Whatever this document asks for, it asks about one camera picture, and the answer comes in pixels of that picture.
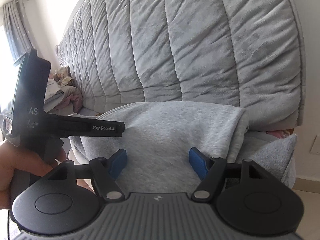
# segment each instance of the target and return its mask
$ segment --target quilt stitching line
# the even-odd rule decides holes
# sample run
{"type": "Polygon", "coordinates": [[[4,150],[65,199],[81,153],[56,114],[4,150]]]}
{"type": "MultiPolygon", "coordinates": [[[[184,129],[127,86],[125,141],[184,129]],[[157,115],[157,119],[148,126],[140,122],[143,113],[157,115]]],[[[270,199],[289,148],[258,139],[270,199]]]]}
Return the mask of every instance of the quilt stitching line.
{"type": "MultiPolygon", "coordinates": [[[[82,30],[82,40],[83,40],[83,47],[84,47],[84,36],[83,36],[83,23],[82,23],[82,14],[81,14],[81,9],[80,9],[80,19],[81,19],[81,30],[82,30]]],[[[84,49],[84,61],[85,61],[85,68],[86,68],[86,74],[88,76],[88,80],[89,80],[89,84],[90,84],[90,87],[91,87],[91,91],[92,91],[92,94],[93,94],[93,97],[95,98],[95,94],[93,92],[93,89],[92,89],[92,85],[91,85],[91,81],[90,81],[90,78],[89,78],[89,75],[88,75],[88,68],[87,68],[87,59],[85,58],[85,49],[84,49]]]]}
{"type": "Polygon", "coordinates": [[[288,0],[289,3],[290,3],[290,7],[291,7],[291,10],[292,10],[292,14],[293,14],[293,19],[294,19],[294,22],[295,22],[295,25],[296,25],[296,28],[297,28],[297,32],[298,32],[298,44],[299,44],[299,53],[300,53],[300,103],[299,103],[299,107],[298,107],[298,118],[297,118],[297,122],[296,122],[296,125],[301,125],[302,124],[302,121],[303,121],[303,111],[304,111],[304,98],[305,98],[305,93],[303,91],[303,87],[305,87],[306,85],[304,84],[303,85],[303,78],[305,77],[304,75],[304,71],[303,71],[303,66],[304,66],[304,62],[303,62],[303,53],[301,51],[301,40],[300,39],[303,39],[303,37],[301,37],[300,35],[300,31],[299,31],[299,25],[298,25],[298,22],[297,22],[297,18],[296,18],[296,14],[293,10],[294,8],[294,5],[292,4],[292,1],[291,0],[288,0]]]}
{"type": "MultiPolygon", "coordinates": [[[[78,43],[77,43],[77,39],[76,39],[76,24],[75,24],[75,21],[74,21],[74,20],[73,20],[73,28],[74,28],[74,30],[75,30],[75,44],[76,44],[76,50],[77,50],[76,56],[77,56],[77,58],[78,58],[78,64],[79,64],[78,43]]],[[[81,71],[80,71],[80,73],[79,73],[79,76],[80,76],[80,82],[81,82],[80,86],[82,86],[82,85],[83,85],[83,82],[82,82],[81,71]]]]}
{"type": "Polygon", "coordinates": [[[71,54],[71,63],[72,63],[72,68],[74,68],[75,67],[75,63],[74,63],[74,61],[73,61],[73,53],[72,53],[72,48],[71,48],[71,38],[70,38],[70,30],[69,30],[69,28],[68,28],[68,32],[67,32],[67,34],[68,34],[68,36],[66,36],[66,37],[68,37],[68,41],[66,41],[66,44],[68,44],[69,43],[69,46],[70,46],[70,54],[71,54]]]}
{"type": "Polygon", "coordinates": [[[118,91],[119,91],[119,94],[120,94],[120,103],[122,103],[122,95],[121,95],[121,91],[120,91],[120,88],[119,88],[119,85],[117,83],[117,80],[116,80],[116,76],[113,72],[113,67],[112,67],[112,60],[111,60],[111,53],[110,53],[110,36],[109,36],[109,22],[108,22],[108,12],[107,12],[107,7],[105,6],[105,9],[106,9],[106,17],[107,17],[107,29],[108,29],[108,45],[109,45],[109,56],[110,56],[110,66],[111,66],[111,72],[112,72],[112,75],[113,75],[113,78],[115,79],[115,82],[116,82],[116,85],[117,85],[117,88],[118,88],[118,91]]]}
{"type": "Polygon", "coordinates": [[[91,20],[91,26],[92,26],[92,39],[93,39],[93,52],[94,52],[94,61],[96,62],[96,70],[97,70],[97,75],[99,77],[99,83],[101,85],[101,88],[103,90],[103,93],[106,95],[105,91],[104,91],[104,88],[102,86],[102,83],[101,83],[101,79],[100,79],[100,76],[99,76],[99,71],[98,71],[98,64],[97,64],[97,59],[96,59],[96,49],[95,49],[95,42],[94,42],[94,31],[93,31],[93,20],[92,20],[92,9],[91,9],[91,0],[89,0],[89,9],[90,9],[90,20],[91,20]]]}
{"type": "MultiPolygon", "coordinates": [[[[74,57],[74,54],[73,54],[73,49],[72,49],[72,46],[71,46],[71,35],[70,35],[70,28],[68,28],[68,35],[69,35],[69,42],[70,42],[70,48],[71,48],[71,55],[72,55],[72,68],[70,68],[70,72],[72,71],[71,76],[74,78],[76,76],[76,73],[75,73],[75,61],[73,60],[73,57],[74,57]]],[[[75,84],[76,86],[78,86],[78,82],[77,80],[74,78],[75,80],[75,84]]]]}
{"type": "Polygon", "coordinates": [[[177,80],[178,80],[178,82],[179,82],[179,86],[180,86],[181,101],[183,101],[182,89],[181,89],[181,82],[180,82],[180,80],[179,80],[179,78],[178,78],[178,75],[177,75],[176,64],[175,64],[175,62],[174,62],[174,56],[173,56],[173,54],[172,54],[172,50],[171,50],[171,42],[170,42],[170,34],[169,34],[169,23],[168,23],[167,11],[166,11],[166,9],[165,9],[165,0],[163,0],[163,1],[164,1],[164,13],[165,13],[165,19],[166,19],[166,21],[167,21],[167,30],[168,30],[168,41],[169,41],[169,47],[170,47],[170,52],[171,52],[171,56],[172,56],[172,60],[173,60],[174,72],[175,72],[175,74],[176,74],[176,76],[177,76],[177,80]]]}
{"type": "Polygon", "coordinates": [[[233,54],[233,59],[235,60],[236,76],[237,76],[237,82],[238,82],[239,107],[241,107],[241,101],[240,101],[240,83],[239,83],[239,77],[238,77],[238,69],[237,69],[237,62],[236,62],[236,57],[235,57],[235,50],[234,50],[233,41],[232,41],[232,34],[231,34],[230,22],[229,22],[229,19],[228,19],[228,14],[227,14],[227,10],[226,10],[226,7],[225,7],[225,5],[224,5],[224,2],[223,2],[223,0],[221,0],[221,1],[222,1],[222,4],[223,4],[224,12],[225,12],[225,14],[226,14],[227,23],[228,23],[229,32],[230,32],[230,40],[231,40],[231,46],[232,46],[232,54],[233,54]]]}
{"type": "Polygon", "coordinates": [[[64,64],[69,65],[69,62],[67,62],[68,52],[66,53],[66,49],[67,49],[66,37],[64,36],[62,40],[64,41],[64,43],[63,43],[63,54],[65,55],[65,58],[63,59],[63,61],[64,61],[64,64]]]}
{"type": "Polygon", "coordinates": [[[141,87],[142,87],[142,90],[143,90],[143,97],[144,97],[144,101],[146,101],[146,96],[145,96],[145,94],[144,94],[144,87],[143,87],[143,85],[142,85],[142,83],[141,83],[141,79],[140,79],[140,77],[139,77],[139,75],[138,75],[138,70],[137,70],[137,66],[136,66],[136,61],[135,61],[135,59],[134,59],[134,53],[133,53],[133,42],[132,42],[132,30],[131,30],[130,0],[128,0],[128,1],[129,1],[130,35],[131,35],[131,45],[132,45],[132,55],[133,55],[133,61],[134,61],[134,68],[136,69],[137,76],[138,76],[138,78],[139,78],[139,82],[140,82],[141,87]]]}

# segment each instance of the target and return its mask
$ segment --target round black disc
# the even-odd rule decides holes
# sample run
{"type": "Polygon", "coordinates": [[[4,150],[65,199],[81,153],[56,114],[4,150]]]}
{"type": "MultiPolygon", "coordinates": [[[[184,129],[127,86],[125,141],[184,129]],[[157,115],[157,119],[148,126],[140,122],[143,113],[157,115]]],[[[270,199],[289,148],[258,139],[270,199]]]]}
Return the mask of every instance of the round black disc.
{"type": "Polygon", "coordinates": [[[217,198],[219,215],[233,228],[254,236],[294,232],[302,215],[300,198],[281,183],[250,179],[217,198]]]}
{"type": "Polygon", "coordinates": [[[38,195],[37,188],[31,186],[13,202],[12,213],[20,230],[62,235],[86,226],[100,210],[96,195],[85,188],[66,185],[47,189],[38,195]]]}

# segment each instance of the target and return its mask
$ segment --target blue gripper pad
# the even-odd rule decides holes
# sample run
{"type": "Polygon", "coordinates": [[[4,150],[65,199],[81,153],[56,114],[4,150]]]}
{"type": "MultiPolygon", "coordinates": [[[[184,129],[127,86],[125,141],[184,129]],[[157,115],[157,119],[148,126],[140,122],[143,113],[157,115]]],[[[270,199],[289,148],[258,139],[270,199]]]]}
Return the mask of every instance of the blue gripper pad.
{"type": "Polygon", "coordinates": [[[189,151],[189,163],[201,180],[205,178],[212,166],[212,160],[195,147],[192,147],[189,151]]]}
{"type": "Polygon", "coordinates": [[[109,159],[109,169],[108,172],[113,179],[117,179],[121,171],[127,165],[127,152],[125,149],[119,149],[114,153],[109,159]]]}

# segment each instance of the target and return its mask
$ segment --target wall outlet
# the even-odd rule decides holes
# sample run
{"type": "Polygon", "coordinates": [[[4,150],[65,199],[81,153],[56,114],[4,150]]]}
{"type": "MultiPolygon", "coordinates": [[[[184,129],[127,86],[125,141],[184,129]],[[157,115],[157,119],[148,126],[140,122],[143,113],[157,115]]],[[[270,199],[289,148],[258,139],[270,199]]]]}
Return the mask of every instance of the wall outlet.
{"type": "Polygon", "coordinates": [[[311,147],[310,153],[320,154],[320,135],[316,135],[315,141],[311,147]]]}

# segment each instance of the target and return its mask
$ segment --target black cable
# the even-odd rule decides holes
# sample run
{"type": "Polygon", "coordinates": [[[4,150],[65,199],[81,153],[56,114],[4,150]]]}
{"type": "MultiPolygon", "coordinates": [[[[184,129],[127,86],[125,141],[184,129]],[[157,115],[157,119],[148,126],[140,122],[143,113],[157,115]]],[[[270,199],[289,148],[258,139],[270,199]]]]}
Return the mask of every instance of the black cable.
{"type": "Polygon", "coordinates": [[[10,224],[10,209],[8,210],[8,222],[7,222],[8,240],[10,240],[10,229],[9,229],[9,224],[10,224]]]}

